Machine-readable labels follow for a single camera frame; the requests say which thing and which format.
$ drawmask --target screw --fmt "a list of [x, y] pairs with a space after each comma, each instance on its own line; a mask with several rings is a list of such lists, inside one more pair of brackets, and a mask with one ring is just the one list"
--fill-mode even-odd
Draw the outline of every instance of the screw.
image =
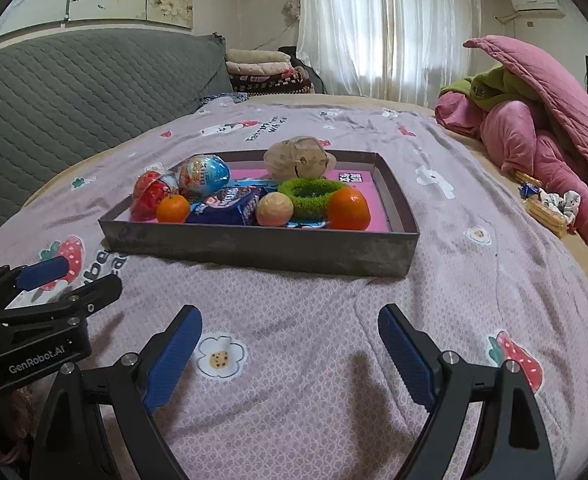
[[443, 360], [449, 365], [455, 365], [460, 361], [460, 357], [456, 352], [447, 350], [446, 352], [443, 352]]
[[508, 371], [512, 372], [513, 374], [517, 374], [520, 372], [520, 365], [516, 361], [513, 361], [511, 359], [508, 359], [505, 362], [505, 368], [507, 368]]
[[120, 358], [120, 364], [123, 366], [133, 366], [138, 361], [138, 356], [134, 352], [130, 352], [129, 354], [125, 354], [123, 357]]
[[60, 368], [60, 372], [63, 375], [69, 375], [74, 371], [74, 363], [65, 363]]

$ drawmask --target tangerine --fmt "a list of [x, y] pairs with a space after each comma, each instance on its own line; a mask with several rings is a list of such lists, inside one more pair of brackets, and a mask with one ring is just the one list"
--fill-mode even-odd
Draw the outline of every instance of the tangerine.
[[161, 223], [182, 224], [190, 214], [190, 203], [181, 195], [166, 196], [156, 209], [156, 219]]
[[363, 193], [353, 187], [343, 187], [327, 203], [327, 227], [365, 231], [372, 221], [370, 208]]

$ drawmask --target white air conditioner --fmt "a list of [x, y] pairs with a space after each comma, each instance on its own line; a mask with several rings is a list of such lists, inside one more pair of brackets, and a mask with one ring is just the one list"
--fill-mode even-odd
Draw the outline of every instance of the white air conditioner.
[[529, 16], [547, 16], [548, 18], [562, 18], [565, 12], [559, 0], [512, 0], [512, 5], [518, 13]]

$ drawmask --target small orange fruit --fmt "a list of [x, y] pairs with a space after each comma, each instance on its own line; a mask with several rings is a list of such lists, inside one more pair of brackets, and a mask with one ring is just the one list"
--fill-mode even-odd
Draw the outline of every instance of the small orange fruit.
[[182, 224], [190, 214], [190, 203], [181, 195], [166, 196], [156, 208], [156, 219], [161, 223]]
[[372, 221], [363, 193], [353, 187], [343, 187], [335, 192], [327, 202], [326, 213], [330, 229], [365, 231]]

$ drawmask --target green scrunchie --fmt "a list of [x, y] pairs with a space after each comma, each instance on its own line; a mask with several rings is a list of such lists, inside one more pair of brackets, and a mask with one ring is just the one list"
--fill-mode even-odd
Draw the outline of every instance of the green scrunchie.
[[279, 186], [279, 192], [287, 195], [294, 205], [293, 220], [320, 222], [330, 197], [346, 184], [326, 178], [293, 178]]

